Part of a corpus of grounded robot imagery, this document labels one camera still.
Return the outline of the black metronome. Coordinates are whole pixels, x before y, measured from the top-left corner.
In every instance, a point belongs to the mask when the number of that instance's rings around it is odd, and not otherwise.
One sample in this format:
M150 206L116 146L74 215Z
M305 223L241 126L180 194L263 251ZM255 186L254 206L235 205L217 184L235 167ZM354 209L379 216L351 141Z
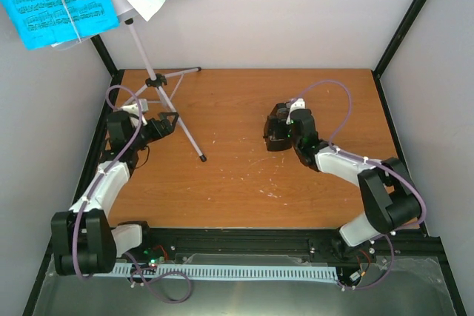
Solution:
M290 149L290 126L287 124L289 108L286 103L277 103L264 125L263 138L265 140L267 151L282 152Z

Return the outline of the blue sheet music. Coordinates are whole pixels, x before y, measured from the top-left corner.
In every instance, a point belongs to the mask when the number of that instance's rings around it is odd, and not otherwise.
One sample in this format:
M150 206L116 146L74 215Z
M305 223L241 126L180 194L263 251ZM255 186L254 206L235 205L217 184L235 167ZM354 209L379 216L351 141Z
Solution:
M112 30L119 19L112 0L1 0L29 50Z

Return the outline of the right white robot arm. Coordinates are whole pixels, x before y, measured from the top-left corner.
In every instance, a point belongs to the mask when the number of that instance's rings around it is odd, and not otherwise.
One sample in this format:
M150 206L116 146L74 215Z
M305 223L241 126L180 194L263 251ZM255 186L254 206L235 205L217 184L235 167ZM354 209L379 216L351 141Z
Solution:
M287 123L293 149L303 165L360 190L364 211L338 230L346 246L359 246L426 218L426 204L400 160L361 157L321 140L309 109L291 109Z

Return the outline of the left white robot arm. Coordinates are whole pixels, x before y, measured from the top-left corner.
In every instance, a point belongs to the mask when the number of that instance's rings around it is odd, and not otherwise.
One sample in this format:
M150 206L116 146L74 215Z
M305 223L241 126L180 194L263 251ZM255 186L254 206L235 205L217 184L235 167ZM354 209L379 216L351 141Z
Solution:
M57 274L85 278L108 273L125 252L141 259L153 253L154 240L146 235L147 222L125 222L113 229L108 215L136 170L139 151L173 133L178 118L176 112L161 112L150 120L139 117L136 111L119 110L108 115L110 147L103 151L93 180L66 212L57 212L51 220Z

